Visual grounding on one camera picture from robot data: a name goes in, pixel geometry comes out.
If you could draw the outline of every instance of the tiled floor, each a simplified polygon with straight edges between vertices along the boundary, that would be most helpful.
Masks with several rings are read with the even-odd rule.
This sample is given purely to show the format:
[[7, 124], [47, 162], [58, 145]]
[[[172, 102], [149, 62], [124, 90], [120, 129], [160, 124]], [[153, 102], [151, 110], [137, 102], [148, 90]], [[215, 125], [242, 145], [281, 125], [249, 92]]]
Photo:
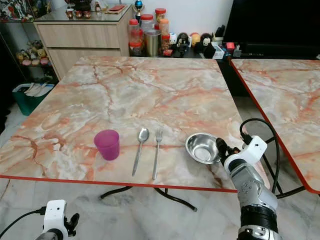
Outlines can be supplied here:
[[[235, 99], [242, 119], [261, 117], [249, 98]], [[8, 117], [0, 146], [23, 122], [17, 106]], [[267, 138], [260, 124], [248, 124], [251, 134]], [[267, 150], [274, 159], [273, 146]], [[301, 185], [286, 157], [281, 157], [280, 183], [284, 190]], [[198, 212], [159, 195], [152, 188], [134, 187], [99, 200], [98, 196], [116, 186], [52, 183], [0, 179], [0, 231], [20, 215], [45, 206], [47, 201], [65, 199], [70, 218], [80, 214], [73, 240], [231, 240], [240, 226], [240, 208], [235, 193], [169, 190], [198, 207]], [[306, 191], [278, 201], [278, 228], [283, 239], [316, 240], [320, 235], [320, 198]], [[36, 239], [42, 231], [43, 216], [31, 215], [16, 223], [3, 240]]]

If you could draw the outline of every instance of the metal canister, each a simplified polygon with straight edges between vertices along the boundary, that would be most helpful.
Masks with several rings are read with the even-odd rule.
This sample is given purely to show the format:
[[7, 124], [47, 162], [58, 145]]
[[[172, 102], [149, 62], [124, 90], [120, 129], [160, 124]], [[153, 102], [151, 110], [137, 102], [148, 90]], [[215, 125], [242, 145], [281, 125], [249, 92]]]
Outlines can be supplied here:
[[147, 57], [159, 57], [161, 55], [161, 32], [155, 29], [145, 31], [144, 46]]

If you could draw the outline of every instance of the red table edge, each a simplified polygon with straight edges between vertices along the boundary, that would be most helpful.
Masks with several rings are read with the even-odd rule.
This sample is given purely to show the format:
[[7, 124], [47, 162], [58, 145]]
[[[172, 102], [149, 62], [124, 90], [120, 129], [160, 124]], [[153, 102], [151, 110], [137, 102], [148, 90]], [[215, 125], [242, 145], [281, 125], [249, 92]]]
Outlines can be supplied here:
[[28, 181], [40, 181], [40, 182], [74, 183], [74, 184], [97, 184], [97, 185], [112, 185], [112, 186], [147, 187], [147, 188], [159, 188], [159, 189], [181, 189], [181, 190], [197, 190], [197, 191], [223, 192], [223, 193], [237, 193], [238, 192], [236, 189], [228, 189], [228, 188], [209, 188], [209, 187], [197, 187], [197, 186], [157, 185], [157, 184], [110, 182], [110, 181], [69, 180], [69, 179], [28, 177], [28, 176], [0, 175], [0, 178], [1, 179], [17, 179], [17, 180], [28, 180]]
[[[244, 85], [245, 89], [247, 90], [247, 92], [249, 93], [251, 99], [253, 100], [254, 104], [257, 106], [257, 108], [259, 109], [260, 113], [262, 114], [263, 118], [271, 124], [271, 122], [269, 121], [267, 115], [264, 113], [264, 111], [262, 110], [262, 108], [260, 107], [258, 101], [256, 100], [255, 96], [253, 95], [253, 93], [251, 92], [251, 90], [249, 89], [248, 85], [246, 84], [245, 80], [242, 78], [241, 74], [239, 73], [238, 69], [236, 68], [236, 66], [234, 65], [234, 63], [231, 62], [231, 66], [233, 67], [233, 69], [235, 70], [236, 74], [239, 76], [242, 84]], [[303, 186], [305, 187], [306, 190], [308, 190], [310, 193], [314, 193], [314, 194], [320, 194], [320, 190], [315, 190], [313, 188], [311, 188], [309, 186], [309, 184], [307, 183], [307, 181], [305, 180], [303, 174], [301, 173], [301, 171], [299, 170], [298, 166], [296, 165], [293, 157], [291, 156], [291, 154], [289, 153], [288, 149], [286, 148], [285, 144], [282, 142], [281, 138], [279, 137], [278, 133], [276, 133], [278, 140], [279, 140], [279, 145], [281, 146], [282, 150], [284, 151], [285, 155], [288, 157], [289, 162], [291, 163], [294, 171], [296, 172], [296, 174], [298, 175], [300, 181], [302, 182]]]

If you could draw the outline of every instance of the pink plastic cup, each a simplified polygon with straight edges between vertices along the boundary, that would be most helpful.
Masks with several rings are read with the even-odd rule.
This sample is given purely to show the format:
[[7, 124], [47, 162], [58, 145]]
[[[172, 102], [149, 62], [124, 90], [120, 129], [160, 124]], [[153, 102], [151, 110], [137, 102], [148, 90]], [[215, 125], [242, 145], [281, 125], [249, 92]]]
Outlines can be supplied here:
[[94, 144], [105, 160], [111, 161], [119, 156], [119, 134], [114, 130], [103, 130], [95, 135]]

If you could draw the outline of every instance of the spoon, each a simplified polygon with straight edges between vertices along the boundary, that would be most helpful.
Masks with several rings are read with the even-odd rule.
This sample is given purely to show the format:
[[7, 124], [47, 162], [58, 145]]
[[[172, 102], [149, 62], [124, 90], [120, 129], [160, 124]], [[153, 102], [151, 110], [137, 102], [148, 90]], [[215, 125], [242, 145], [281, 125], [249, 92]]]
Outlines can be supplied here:
[[135, 173], [137, 171], [138, 162], [139, 162], [140, 155], [141, 155], [142, 144], [145, 141], [147, 141], [148, 138], [149, 138], [149, 130], [147, 128], [142, 128], [141, 131], [139, 132], [139, 135], [138, 135], [140, 147], [138, 149], [138, 152], [136, 153], [136, 157], [135, 157], [135, 161], [134, 161], [134, 165], [133, 165], [133, 170], [132, 170], [132, 177], [135, 175]]

